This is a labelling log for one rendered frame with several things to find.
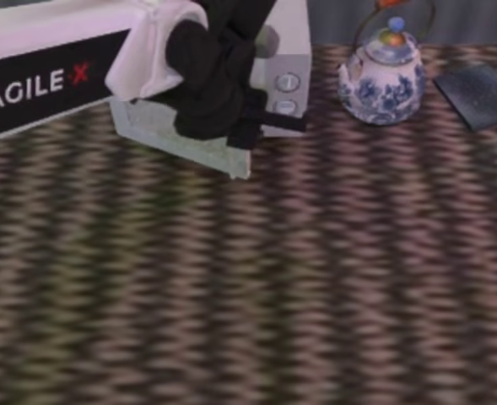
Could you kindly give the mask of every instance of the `gray curtain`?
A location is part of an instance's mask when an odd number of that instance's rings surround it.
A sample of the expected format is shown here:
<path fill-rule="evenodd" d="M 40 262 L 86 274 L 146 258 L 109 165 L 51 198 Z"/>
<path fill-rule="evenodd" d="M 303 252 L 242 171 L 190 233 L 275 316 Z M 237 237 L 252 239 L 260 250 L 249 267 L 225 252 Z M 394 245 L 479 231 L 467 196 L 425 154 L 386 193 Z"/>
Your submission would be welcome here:
<path fill-rule="evenodd" d="M 0 8 L 39 0 L 0 0 Z M 316 44 L 349 44 L 360 21 L 375 0 L 307 0 L 312 41 Z M 434 44 L 497 44 L 497 0 L 435 0 L 438 16 L 427 42 Z M 411 0 L 393 13 L 402 15 L 412 34 L 422 30 L 428 18 L 425 0 Z M 366 34 L 385 24 L 389 11 L 367 27 Z"/>

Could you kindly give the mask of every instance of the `table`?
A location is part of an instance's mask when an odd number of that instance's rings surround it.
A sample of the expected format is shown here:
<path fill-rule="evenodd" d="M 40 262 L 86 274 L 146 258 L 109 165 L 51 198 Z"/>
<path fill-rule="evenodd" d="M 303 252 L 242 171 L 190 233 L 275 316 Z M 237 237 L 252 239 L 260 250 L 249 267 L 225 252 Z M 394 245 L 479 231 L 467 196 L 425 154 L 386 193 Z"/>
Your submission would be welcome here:
<path fill-rule="evenodd" d="M 497 404 L 497 127 L 432 85 L 367 127 L 333 96 L 347 55 L 315 49 L 310 133 L 249 181 L 105 107 L 0 142 L 0 403 Z"/>

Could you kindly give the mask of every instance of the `blue and white teapot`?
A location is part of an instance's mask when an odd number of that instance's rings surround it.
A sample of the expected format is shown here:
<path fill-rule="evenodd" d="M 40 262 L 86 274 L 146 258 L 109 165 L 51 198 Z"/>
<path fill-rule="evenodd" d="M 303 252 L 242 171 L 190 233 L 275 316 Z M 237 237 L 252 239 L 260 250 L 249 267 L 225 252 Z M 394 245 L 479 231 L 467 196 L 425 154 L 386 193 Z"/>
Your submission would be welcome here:
<path fill-rule="evenodd" d="M 435 5 L 432 0 L 429 2 L 430 28 Z M 338 98 L 343 106 L 362 122 L 380 126 L 405 121 L 415 113 L 421 105 L 426 81 L 418 42 L 404 31 L 402 18 L 389 19 L 385 29 L 358 45 L 365 26 L 382 9 L 376 7 L 359 27 L 354 53 L 338 68 Z"/>

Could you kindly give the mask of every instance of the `black label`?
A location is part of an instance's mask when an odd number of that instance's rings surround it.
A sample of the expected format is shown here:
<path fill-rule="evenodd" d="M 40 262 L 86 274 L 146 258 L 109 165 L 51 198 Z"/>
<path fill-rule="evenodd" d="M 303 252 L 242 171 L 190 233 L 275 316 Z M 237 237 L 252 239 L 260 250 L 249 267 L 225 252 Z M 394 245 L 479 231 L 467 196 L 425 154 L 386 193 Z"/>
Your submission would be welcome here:
<path fill-rule="evenodd" d="M 0 133 L 106 99 L 129 31 L 0 59 Z"/>

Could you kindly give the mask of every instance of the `teapot lid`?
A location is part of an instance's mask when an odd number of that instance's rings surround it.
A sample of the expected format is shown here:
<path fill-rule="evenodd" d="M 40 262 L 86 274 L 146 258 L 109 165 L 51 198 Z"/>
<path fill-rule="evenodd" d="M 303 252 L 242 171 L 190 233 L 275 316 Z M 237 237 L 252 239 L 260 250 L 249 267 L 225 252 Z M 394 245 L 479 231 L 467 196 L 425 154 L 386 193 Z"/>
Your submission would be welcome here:
<path fill-rule="evenodd" d="M 417 41 L 403 29 L 404 19 L 389 19 L 387 28 L 375 32 L 365 43 L 366 54 L 384 65 L 403 65 L 411 62 L 417 54 Z"/>

